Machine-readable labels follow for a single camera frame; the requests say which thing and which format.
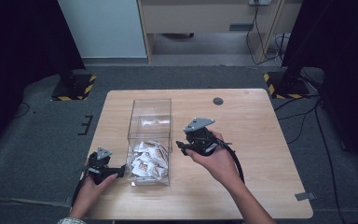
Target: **wooden table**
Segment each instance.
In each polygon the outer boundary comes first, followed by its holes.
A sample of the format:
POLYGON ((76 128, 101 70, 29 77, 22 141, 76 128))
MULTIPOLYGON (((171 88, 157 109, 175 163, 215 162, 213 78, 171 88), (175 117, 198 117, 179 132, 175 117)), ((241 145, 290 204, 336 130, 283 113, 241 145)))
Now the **wooden table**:
POLYGON ((134 99, 172 99, 171 184, 131 187, 120 178, 89 212, 95 219, 241 219, 220 183, 185 157, 176 140, 195 117, 212 118, 208 129, 223 134, 241 161, 246 185, 274 218, 309 218, 308 200, 266 91, 259 89, 110 91, 89 153, 98 146, 113 152, 110 167, 126 162, 127 134, 134 99), (213 98, 224 100, 215 105, 213 98))

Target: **forearm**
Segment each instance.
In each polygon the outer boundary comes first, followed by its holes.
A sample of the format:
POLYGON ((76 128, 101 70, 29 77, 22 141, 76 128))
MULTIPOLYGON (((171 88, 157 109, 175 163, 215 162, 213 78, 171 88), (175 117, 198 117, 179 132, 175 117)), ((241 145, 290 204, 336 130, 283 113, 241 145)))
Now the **forearm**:
POLYGON ((77 209, 72 209, 68 217, 74 217, 77 219, 83 219, 86 216, 86 213, 77 209))
POLYGON ((247 224, 276 223, 239 178, 223 186, 228 190, 247 224))

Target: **yellow black hazard tape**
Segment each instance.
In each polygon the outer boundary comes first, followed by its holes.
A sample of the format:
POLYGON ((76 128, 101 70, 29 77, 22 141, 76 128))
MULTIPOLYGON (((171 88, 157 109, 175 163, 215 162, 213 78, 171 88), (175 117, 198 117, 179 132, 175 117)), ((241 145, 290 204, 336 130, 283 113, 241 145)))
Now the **yellow black hazard tape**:
POLYGON ((96 76, 90 75, 90 76, 76 76, 76 80, 80 82, 82 86, 84 86, 84 93, 79 95, 70 95, 67 91, 64 91, 62 94, 56 94, 51 95, 52 101, 71 101, 71 100, 85 100, 92 89, 92 86, 94 85, 94 80, 96 76))
POLYGON ((269 94, 271 95, 272 99, 298 99, 302 97, 309 97, 307 94, 278 94, 272 85, 269 74, 264 74, 264 80, 267 83, 269 94))

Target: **right hand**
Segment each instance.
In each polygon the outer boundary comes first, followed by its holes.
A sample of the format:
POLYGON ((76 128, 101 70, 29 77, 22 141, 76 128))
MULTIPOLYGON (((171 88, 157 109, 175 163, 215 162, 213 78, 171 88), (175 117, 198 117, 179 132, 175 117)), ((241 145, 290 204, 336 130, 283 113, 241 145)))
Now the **right hand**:
MULTIPOLYGON (((211 132, 216 138, 224 141, 221 133, 217 133, 212 130, 211 132)), ((186 153, 191 157, 191 159, 193 159, 194 162, 205 167, 205 169, 211 173, 213 178, 224 186, 235 179, 239 179, 241 181, 235 162, 226 149, 218 146, 214 150, 214 153, 210 156, 201 156, 197 152, 190 149, 187 149, 186 153)))

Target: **black curtain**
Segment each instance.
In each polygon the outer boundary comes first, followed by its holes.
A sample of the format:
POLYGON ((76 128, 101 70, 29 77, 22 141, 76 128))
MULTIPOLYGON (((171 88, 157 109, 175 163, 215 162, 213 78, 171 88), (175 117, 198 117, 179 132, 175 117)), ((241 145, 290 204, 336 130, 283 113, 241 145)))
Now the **black curtain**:
POLYGON ((56 0, 0 0, 0 134, 27 85, 74 69, 84 64, 56 0))
POLYGON ((324 70, 324 108, 345 149, 358 153, 358 0, 304 0, 283 66, 324 70))

